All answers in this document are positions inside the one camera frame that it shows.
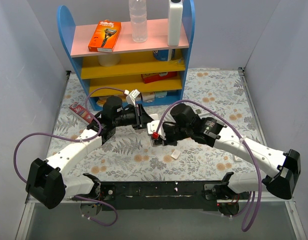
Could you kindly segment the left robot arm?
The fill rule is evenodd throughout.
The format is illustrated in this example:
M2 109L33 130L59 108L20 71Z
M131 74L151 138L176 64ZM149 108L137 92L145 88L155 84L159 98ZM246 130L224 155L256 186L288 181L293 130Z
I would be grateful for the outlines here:
M101 181L89 173L68 178L70 170L107 142L116 133L117 127L145 129L148 123L158 118L156 113L146 113L142 104L123 107L119 97L107 98L102 110L74 143L45 160L37 158L31 163L26 192L48 209L55 208L66 198L97 199L101 194Z

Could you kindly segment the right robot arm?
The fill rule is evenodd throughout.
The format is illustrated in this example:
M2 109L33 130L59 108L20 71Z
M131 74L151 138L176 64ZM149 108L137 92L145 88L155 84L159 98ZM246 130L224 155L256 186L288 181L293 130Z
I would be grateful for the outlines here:
M227 121L219 116L201 118L184 103L170 107L174 122L160 120L151 136L162 145L177 145L178 141L191 138L198 144L207 145L254 164L256 176L230 174L218 189L226 199L238 193L265 187L275 197L290 200L301 174L301 155L298 151L276 150L243 137Z

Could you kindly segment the red white remote control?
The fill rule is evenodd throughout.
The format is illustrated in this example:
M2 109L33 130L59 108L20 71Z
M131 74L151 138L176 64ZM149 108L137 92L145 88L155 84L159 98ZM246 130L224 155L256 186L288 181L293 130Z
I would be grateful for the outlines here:
M163 124L160 122L161 119L157 113L150 114L149 116L152 118L152 121L146 124L146 129L151 145L153 147L162 146L166 138Z

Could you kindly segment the white battery cover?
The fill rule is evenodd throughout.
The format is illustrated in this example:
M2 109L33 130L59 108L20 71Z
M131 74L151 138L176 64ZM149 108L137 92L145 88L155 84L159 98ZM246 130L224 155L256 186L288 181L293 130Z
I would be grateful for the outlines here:
M177 160L181 155L181 151L175 149L170 155L174 160Z

